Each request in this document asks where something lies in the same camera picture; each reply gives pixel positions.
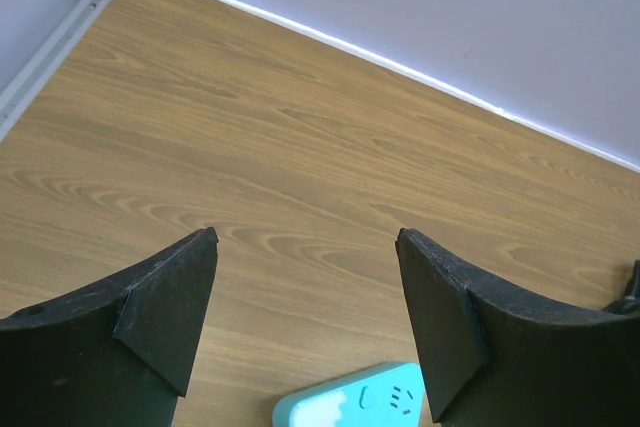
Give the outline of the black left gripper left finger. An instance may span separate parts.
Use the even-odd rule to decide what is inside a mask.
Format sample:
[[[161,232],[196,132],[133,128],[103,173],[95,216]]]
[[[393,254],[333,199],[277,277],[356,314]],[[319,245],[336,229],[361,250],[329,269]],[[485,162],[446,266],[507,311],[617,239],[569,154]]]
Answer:
[[[218,237],[150,258],[1,321],[4,426],[169,426],[186,395]]]

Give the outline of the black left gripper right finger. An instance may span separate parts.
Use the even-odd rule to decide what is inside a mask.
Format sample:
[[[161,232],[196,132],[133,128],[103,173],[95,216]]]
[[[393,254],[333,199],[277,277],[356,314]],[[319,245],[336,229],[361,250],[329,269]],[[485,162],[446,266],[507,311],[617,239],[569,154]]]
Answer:
[[[593,310],[513,284],[415,229],[395,248],[434,422],[638,424],[637,277]]]

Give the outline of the aluminium table edge rail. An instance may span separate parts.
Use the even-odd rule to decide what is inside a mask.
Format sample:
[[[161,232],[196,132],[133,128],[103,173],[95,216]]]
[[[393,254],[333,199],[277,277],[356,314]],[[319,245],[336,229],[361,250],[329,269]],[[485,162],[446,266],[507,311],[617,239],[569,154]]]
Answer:
[[[15,77],[1,89],[1,136],[6,137],[111,0],[77,0]]]

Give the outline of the teal triangular power strip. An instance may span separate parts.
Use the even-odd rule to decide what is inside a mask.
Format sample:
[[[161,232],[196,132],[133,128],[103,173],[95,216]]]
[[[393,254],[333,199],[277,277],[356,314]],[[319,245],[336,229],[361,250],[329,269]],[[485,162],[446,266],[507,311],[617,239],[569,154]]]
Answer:
[[[425,397],[421,368],[387,362],[280,399],[274,426],[417,426]]]

